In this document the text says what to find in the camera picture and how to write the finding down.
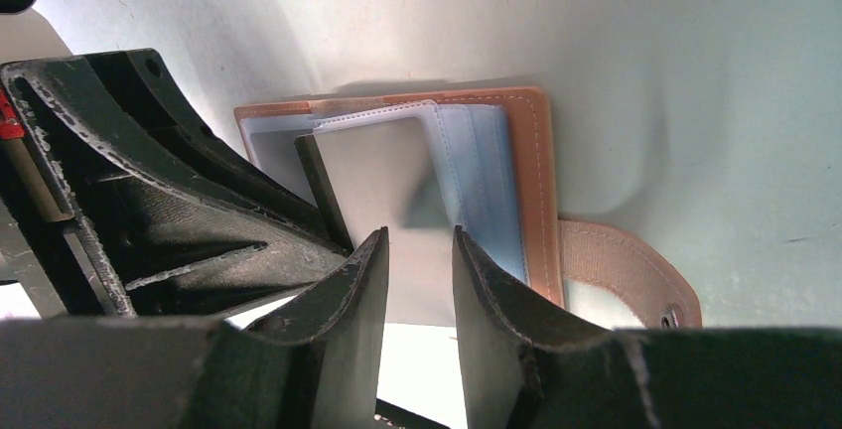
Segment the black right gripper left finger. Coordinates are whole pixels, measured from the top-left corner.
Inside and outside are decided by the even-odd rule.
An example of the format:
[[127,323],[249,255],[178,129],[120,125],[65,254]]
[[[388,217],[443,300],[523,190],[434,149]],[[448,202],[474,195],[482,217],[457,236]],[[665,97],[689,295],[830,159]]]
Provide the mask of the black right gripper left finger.
[[5,428],[370,428],[389,233],[244,329],[198,317],[8,320]]

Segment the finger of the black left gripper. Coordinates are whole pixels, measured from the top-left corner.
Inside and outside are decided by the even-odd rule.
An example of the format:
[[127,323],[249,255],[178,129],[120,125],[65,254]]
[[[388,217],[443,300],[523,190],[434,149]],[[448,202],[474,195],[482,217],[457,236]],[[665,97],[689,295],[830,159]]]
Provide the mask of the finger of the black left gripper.
[[347,239],[326,224],[317,207],[258,170],[224,141],[188,102],[153,49],[85,57],[123,112],[200,176],[235,192],[260,213],[294,225],[340,251]]
[[197,174],[85,57],[3,65],[1,122],[1,253],[44,317],[227,315],[350,254]]

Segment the tan leather card holder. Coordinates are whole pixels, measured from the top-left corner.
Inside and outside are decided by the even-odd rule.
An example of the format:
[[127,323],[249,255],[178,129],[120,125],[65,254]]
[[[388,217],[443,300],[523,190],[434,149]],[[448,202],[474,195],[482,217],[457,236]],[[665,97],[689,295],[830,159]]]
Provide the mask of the tan leather card holder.
[[647,327],[699,328],[699,299],[683,276],[635,236],[604,224],[558,215],[551,113],[537,87],[427,91],[353,98],[308,99],[237,106],[239,128],[253,118],[335,113],[345,118],[388,105],[499,105],[510,139],[511,164],[524,236],[527,281],[551,302],[565,304],[565,281],[614,294]]

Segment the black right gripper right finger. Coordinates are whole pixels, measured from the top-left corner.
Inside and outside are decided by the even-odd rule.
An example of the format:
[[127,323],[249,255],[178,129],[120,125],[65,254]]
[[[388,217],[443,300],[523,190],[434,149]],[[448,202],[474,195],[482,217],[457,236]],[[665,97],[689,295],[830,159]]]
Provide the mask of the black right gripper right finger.
[[452,268],[472,428],[841,424],[837,330],[607,330],[509,275],[461,228]]

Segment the silver card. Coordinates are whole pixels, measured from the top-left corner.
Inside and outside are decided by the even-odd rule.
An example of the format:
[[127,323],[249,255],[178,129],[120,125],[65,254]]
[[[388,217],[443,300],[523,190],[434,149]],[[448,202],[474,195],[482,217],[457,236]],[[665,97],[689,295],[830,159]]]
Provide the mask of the silver card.
[[300,136],[295,145],[335,235],[359,247],[387,229],[387,322],[454,326],[454,227],[421,120],[342,122]]

